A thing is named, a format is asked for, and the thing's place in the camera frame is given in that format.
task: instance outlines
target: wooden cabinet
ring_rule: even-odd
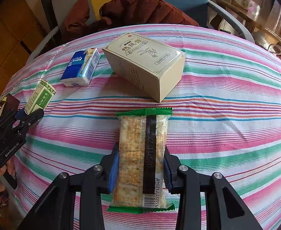
[[[0,4],[0,95],[46,33],[25,0]]]

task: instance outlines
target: barcode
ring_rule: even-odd
[[[86,76],[86,78],[88,78],[88,80],[91,79],[93,72],[94,72],[94,65],[93,65],[93,62],[91,61],[91,63],[88,66],[88,69],[86,71],[86,74],[85,74],[85,76]]]
[[[100,55],[98,53],[98,51],[95,52],[94,56],[93,56],[93,59],[94,59],[94,62],[97,62],[97,60],[100,58]]]
[[[143,194],[144,208],[156,208],[155,206],[155,194]]]

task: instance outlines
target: blue chair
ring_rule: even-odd
[[[164,0],[178,9],[181,9],[188,16],[193,18],[200,27],[211,28],[213,27],[207,21],[207,7],[209,6],[215,12],[217,12],[222,18],[224,18],[239,34],[241,38],[244,38],[254,43],[251,33],[230,13],[218,6],[216,3],[210,0]]]

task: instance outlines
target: green plastic wrapper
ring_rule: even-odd
[[[142,214],[174,209],[163,192],[163,161],[172,108],[144,108],[116,115],[120,120],[119,169],[108,211]]]

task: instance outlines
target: blue and white box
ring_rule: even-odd
[[[66,67],[61,82],[65,86],[87,86],[100,59],[97,48],[77,51]]]

